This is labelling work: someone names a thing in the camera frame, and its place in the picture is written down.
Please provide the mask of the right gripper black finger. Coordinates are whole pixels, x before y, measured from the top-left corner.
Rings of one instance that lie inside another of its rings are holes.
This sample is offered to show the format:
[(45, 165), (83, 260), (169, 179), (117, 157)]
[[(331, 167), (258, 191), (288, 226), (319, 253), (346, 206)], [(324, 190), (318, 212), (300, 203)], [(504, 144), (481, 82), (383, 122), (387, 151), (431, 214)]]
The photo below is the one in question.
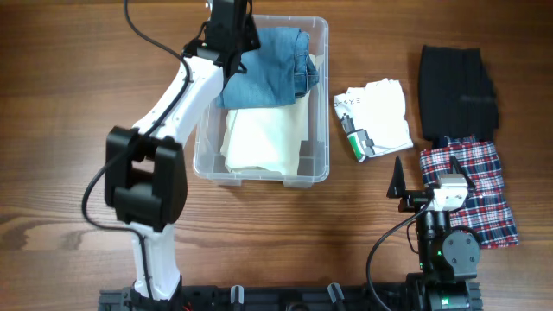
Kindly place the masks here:
[(396, 157), (393, 174), (388, 187), (386, 197), (389, 199), (399, 199), (406, 195), (406, 183), (404, 179), (404, 170), (401, 159)]
[(457, 160), (457, 158), (454, 155), (452, 155), (452, 156), (449, 157), (449, 161), (450, 161), (451, 173), (462, 175), (465, 182), (467, 183), (467, 189), (468, 190), (475, 190), (476, 189), (475, 184), (469, 178), (469, 176), (467, 174), (467, 171), (461, 166), (461, 164)]

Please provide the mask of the cream cloth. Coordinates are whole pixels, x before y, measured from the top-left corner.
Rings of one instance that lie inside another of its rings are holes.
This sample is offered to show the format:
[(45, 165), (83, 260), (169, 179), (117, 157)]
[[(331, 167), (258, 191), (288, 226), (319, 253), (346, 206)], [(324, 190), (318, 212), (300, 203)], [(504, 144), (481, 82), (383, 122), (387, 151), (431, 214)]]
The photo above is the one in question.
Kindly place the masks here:
[(230, 109), (220, 148), (226, 169), (296, 176), (301, 144), (308, 138), (308, 111), (308, 94), (292, 105)]

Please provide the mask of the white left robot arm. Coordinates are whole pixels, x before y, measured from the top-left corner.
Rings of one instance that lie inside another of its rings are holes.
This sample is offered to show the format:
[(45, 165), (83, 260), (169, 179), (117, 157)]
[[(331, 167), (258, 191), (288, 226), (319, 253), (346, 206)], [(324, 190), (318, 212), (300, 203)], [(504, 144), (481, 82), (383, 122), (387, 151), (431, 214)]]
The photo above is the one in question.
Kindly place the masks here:
[(131, 303), (174, 308), (182, 276), (175, 261), (174, 224), (188, 195), (183, 147), (203, 111), (231, 77), (246, 73), (243, 54), (261, 47), (256, 26), (204, 22), (176, 55), (180, 67), (159, 101), (131, 128), (106, 138), (105, 203), (132, 235), (136, 279)]

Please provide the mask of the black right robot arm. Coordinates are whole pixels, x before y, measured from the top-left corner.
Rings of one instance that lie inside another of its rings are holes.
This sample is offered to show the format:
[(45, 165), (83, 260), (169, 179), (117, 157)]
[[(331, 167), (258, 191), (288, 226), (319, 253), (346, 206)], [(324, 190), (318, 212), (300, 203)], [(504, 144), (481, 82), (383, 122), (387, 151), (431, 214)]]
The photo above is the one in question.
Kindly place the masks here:
[(480, 285), (474, 282), (480, 261), (475, 230), (453, 226), (450, 214), (461, 210), (476, 190), (456, 157), (450, 169), (424, 190), (406, 187), (403, 166), (396, 159), (387, 197), (399, 199), (398, 211), (414, 213), (419, 273), (410, 273), (402, 286), (400, 310), (464, 310), (483, 308)]

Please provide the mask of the blue jeans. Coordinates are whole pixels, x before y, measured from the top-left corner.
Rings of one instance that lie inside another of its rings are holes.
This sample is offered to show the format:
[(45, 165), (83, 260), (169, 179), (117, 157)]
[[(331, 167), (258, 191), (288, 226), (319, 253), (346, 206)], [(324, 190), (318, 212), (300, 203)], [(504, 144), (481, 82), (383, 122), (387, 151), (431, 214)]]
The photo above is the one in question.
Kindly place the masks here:
[(217, 98), (222, 109), (292, 105), (319, 83), (310, 58), (308, 32), (299, 28), (263, 28), (261, 47), (242, 54), (246, 73), (234, 74)]

